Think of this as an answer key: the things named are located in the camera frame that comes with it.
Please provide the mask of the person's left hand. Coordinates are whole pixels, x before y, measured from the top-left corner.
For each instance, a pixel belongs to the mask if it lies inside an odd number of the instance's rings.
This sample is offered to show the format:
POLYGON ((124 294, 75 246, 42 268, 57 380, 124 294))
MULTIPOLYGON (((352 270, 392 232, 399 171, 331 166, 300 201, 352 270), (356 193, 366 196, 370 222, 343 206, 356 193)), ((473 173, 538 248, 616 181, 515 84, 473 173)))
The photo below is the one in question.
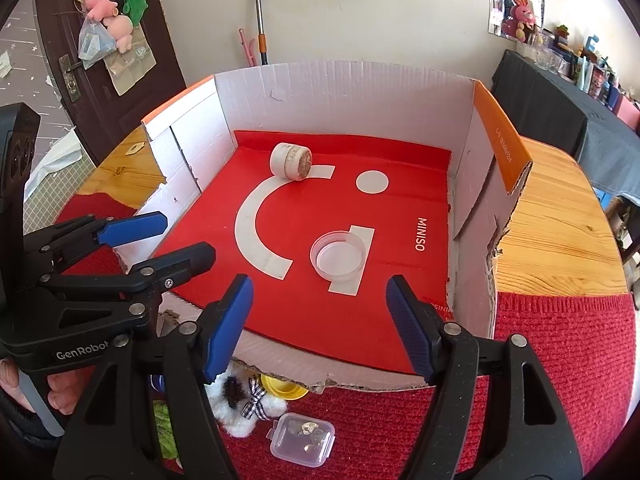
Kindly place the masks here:
MULTIPOLYGON (((0 364, 2 390, 22 408, 34 412, 24 393, 20 389, 18 368, 10 359, 3 359, 0 364)), ((70 415, 75 411, 76 405, 87 387, 93 375, 94 367, 89 366, 80 370, 50 375, 48 384, 48 402, 63 415, 70 415)))

